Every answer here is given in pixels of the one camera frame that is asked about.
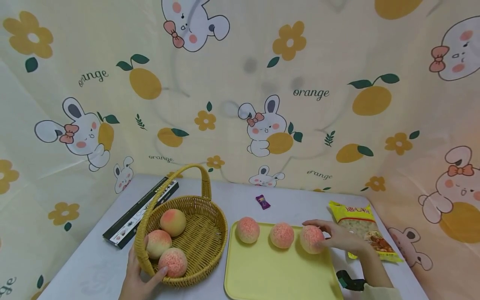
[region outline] patterned backdrop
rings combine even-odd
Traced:
[[[187,163],[364,195],[430,299],[478,294],[478,1],[0,8],[0,297],[36,299],[135,173]]]

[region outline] hand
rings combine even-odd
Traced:
[[[333,247],[345,250],[358,256],[363,251],[372,250],[373,248],[357,235],[350,233],[347,229],[340,225],[323,220],[309,220],[302,223],[303,225],[313,225],[319,227],[322,231],[328,232],[331,238],[327,238],[320,242],[320,246]]]
[[[148,243],[148,236],[144,240],[145,247]],[[127,274],[121,287],[119,300],[145,300],[152,293],[153,289],[162,282],[167,274],[168,267],[160,269],[148,282],[143,282],[140,278],[140,263],[132,246],[128,252]]]

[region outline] yellow flower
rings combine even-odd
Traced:
[[[47,59],[52,56],[53,36],[50,30],[40,27],[36,17],[30,12],[20,12],[20,20],[7,18],[3,21],[3,27],[13,34],[10,37],[10,45],[17,52]]]
[[[175,172],[170,172],[170,173],[168,173],[168,174],[167,174],[167,177],[172,176],[173,173],[175,173]],[[177,178],[183,178],[183,175],[179,174],[179,175],[177,175]]]
[[[40,291],[38,291],[37,293],[35,293],[35,295],[33,295],[30,300],[37,300],[38,297],[40,297],[40,295],[43,293],[43,291],[48,287],[50,283],[48,282],[47,284],[45,284],[42,289]]]
[[[307,39],[301,36],[304,28],[302,21],[295,22],[293,27],[288,24],[282,26],[278,31],[280,38],[273,42],[273,52],[281,54],[284,60],[294,59],[297,51],[303,50],[307,45]]]
[[[198,118],[195,118],[195,124],[198,125],[198,129],[205,131],[208,129],[215,129],[216,117],[214,114],[209,114],[205,110],[200,110],[198,112]]]
[[[407,140],[407,134],[403,132],[388,137],[385,143],[387,144],[385,150],[395,150],[398,155],[403,155],[405,151],[411,150],[413,147],[412,143]]]
[[[214,157],[207,158],[207,166],[209,168],[220,169],[225,162],[220,159],[220,156],[215,155]]]
[[[385,179],[380,176],[376,177],[373,176],[370,178],[370,181],[365,183],[365,186],[368,186],[372,190],[378,192],[378,191],[385,191]]]
[[[0,194],[5,194],[10,189],[10,182],[18,179],[18,171],[12,170],[12,163],[6,159],[0,159]]]
[[[48,218],[53,220],[53,225],[63,225],[67,221],[73,221],[80,215],[78,209],[80,205],[73,203],[68,205],[65,202],[59,202],[55,204],[55,210],[48,214]]]

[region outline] yellow package label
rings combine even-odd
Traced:
[[[380,233],[370,205],[367,207],[350,207],[330,201],[329,206],[335,221],[369,243],[377,251],[381,260],[403,261]],[[348,253],[348,257],[351,259],[357,258],[351,253]]]

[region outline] wicker basket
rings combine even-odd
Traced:
[[[199,168],[202,172],[202,196],[181,196],[153,209],[165,188],[183,171]],[[158,260],[149,260],[144,239],[150,232],[160,229],[160,217],[171,208],[181,210],[187,217],[187,227],[172,238],[172,247],[183,250],[188,260],[183,277],[165,277],[163,283],[173,287],[188,287],[205,279],[218,265],[227,243],[228,225],[222,210],[212,202],[210,177],[201,165],[187,165],[175,172],[156,191],[137,228],[135,252],[142,269],[153,276],[158,271]]]

